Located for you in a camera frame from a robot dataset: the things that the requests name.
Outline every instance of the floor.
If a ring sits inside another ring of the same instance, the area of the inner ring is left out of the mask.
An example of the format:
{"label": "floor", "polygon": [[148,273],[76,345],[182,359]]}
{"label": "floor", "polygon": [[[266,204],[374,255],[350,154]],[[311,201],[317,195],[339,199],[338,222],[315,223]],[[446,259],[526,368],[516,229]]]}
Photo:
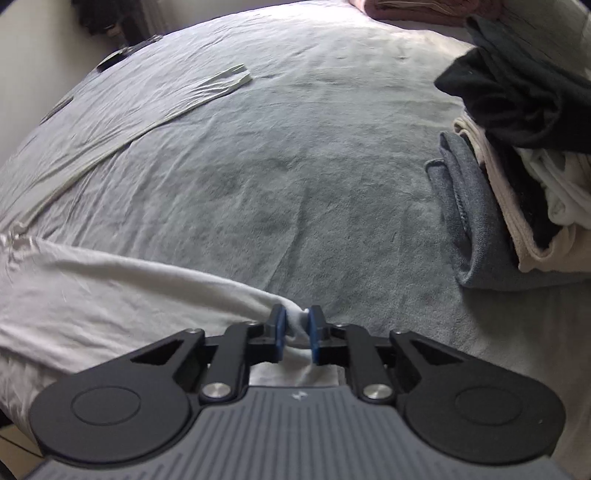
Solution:
{"label": "floor", "polygon": [[39,463],[39,448],[14,425],[0,430],[0,460],[17,480],[23,478]]}

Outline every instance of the pink blanket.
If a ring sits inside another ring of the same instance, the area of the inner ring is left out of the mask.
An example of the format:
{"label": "pink blanket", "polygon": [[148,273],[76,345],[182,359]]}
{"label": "pink blanket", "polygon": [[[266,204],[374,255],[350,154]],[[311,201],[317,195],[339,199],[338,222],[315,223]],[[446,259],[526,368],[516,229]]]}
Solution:
{"label": "pink blanket", "polygon": [[413,20],[461,27],[468,15],[496,20],[502,0],[349,0],[375,20]]}

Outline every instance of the gray towel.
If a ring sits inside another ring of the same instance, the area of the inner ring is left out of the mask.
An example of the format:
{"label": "gray towel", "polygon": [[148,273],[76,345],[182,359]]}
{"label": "gray towel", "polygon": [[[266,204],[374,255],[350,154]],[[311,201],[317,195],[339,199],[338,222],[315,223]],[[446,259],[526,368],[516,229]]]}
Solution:
{"label": "gray towel", "polygon": [[517,291],[591,278],[588,273],[520,272],[491,187],[470,148],[459,136],[444,132],[439,150],[442,158],[427,162],[425,169],[441,203],[460,285]]}

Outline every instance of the stack of folded laundry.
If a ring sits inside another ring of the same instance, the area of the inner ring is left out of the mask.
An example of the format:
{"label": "stack of folded laundry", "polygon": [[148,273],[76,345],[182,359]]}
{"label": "stack of folded laundry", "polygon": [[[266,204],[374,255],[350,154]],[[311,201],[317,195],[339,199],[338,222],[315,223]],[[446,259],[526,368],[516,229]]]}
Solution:
{"label": "stack of folded laundry", "polygon": [[466,26],[476,48],[435,81],[465,111],[426,165],[456,278],[494,290],[591,278],[591,82],[533,58],[498,23]]}
{"label": "stack of folded laundry", "polygon": [[468,15],[495,20],[502,0],[349,0],[375,20],[412,20],[461,27]]}

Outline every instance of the gray gripper base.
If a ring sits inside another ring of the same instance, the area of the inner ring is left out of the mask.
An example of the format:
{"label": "gray gripper base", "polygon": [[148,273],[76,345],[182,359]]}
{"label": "gray gripper base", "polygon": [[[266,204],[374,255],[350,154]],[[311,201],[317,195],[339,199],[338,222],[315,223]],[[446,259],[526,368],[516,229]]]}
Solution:
{"label": "gray gripper base", "polygon": [[348,387],[251,387],[208,407],[170,450],[132,466],[84,469],[49,460],[29,480],[566,480],[549,458],[470,465],[418,439],[391,407]]}

